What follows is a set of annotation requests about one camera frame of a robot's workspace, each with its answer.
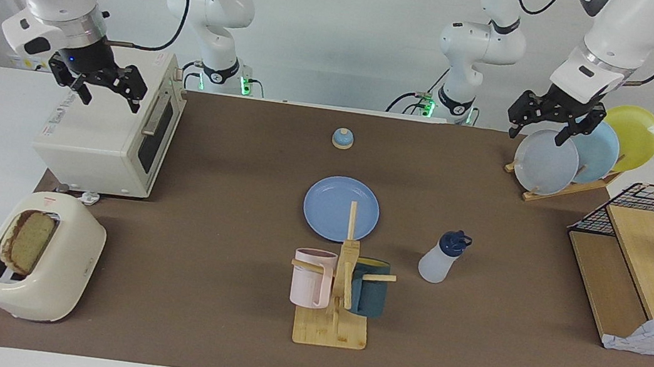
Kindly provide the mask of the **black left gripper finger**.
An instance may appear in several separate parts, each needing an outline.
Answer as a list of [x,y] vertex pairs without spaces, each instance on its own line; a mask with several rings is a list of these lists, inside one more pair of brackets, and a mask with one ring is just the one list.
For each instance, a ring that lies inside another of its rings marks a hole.
[[582,113],[582,110],[570,110],[567,108],[562,108],[561,110],[561,119],[566,121],[566,126],[558,134],[556,134],[555,144],[557,146],[562,146],[566,141],[575,135],[589,135],[595,127],[597,127],[604,117],[606,117],[607,111],[603,103],[595,104],[590,110]]
[[508,107],[509,138],[515,138],[519,132],[529,124],[542,122],[542,97],[538,97],[532,90],[526,90],[516,101]]

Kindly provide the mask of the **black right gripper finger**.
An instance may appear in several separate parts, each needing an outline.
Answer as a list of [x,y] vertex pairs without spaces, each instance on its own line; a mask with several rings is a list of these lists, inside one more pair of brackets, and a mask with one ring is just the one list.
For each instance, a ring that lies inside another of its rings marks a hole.
[[91,103],[92,95],[85,85],[86,77],[73,76],[68,66],[63,62],[60,54],[53,54],[49,59],[49,68],[54,76],[55,81],[60,87],[68,87],[78,95],[84,105]]
[[129,65],[125,68],[117,66],[110,68],[107,86],[111,91],[126,99],[132,114],[138,113],[140,102],[148,91],[141,72],[135,65]]

